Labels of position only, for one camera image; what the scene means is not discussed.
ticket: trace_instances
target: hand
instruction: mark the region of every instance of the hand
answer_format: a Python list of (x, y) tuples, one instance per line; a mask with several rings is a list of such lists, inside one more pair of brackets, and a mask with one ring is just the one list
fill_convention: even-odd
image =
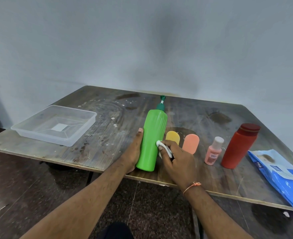
[(159, 146), (164, 168), (183, 192), (193, 182), (198, 182), (194, 156), (181, 149), (174, 141), (164, 140), (162, 143), (171, 149), (174, 157), (173, 161), (171, 161), (166, 150)]
[(140, 145), (143, 138), (143, 128), (139, 128), (133, 142), (129, 145), (126, 151), (122, 154), (121, 159), (128, 165), (128, 172), (130, 173), (135, 169), (140, 157)]

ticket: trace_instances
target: red bottle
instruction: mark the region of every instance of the red bottle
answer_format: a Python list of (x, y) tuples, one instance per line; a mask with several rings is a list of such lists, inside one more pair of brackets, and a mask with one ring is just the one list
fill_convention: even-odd
[(221, 165), (227, 169), (235, 169), (246, 155), (257, 138), (260, 126), (252, 123), (243, 123), (234, 133), (224, 153)]

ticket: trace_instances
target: white bottle cap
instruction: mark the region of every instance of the white bottle cap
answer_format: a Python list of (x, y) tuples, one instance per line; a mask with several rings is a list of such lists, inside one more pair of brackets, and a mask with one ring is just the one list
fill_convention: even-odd
[(222, 148), (222, 145), (224, 143), (224, 139), (221, 137), (215, 137), (214, 142), (212, 144), (212, 147), (216, 150), (219, 150)]

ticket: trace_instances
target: blue plastic packet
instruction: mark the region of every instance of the blue plastic packet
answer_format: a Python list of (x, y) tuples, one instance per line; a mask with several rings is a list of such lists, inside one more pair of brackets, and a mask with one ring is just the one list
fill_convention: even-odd
[(248, 151), (248, 155), (268, 182), (293, 207), (293, 165), (274, 149)]

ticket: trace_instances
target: white square sticker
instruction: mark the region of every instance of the white square sticker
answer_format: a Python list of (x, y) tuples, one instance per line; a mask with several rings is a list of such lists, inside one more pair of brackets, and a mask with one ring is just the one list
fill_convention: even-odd
[(61, 132), (62, 130), (64, 130), (68, 125), (66, 124), (62, 124), (62, 123), (58, 123), (56, 126), (54, 126), (51, 130), (57, 131), (57, 132)]

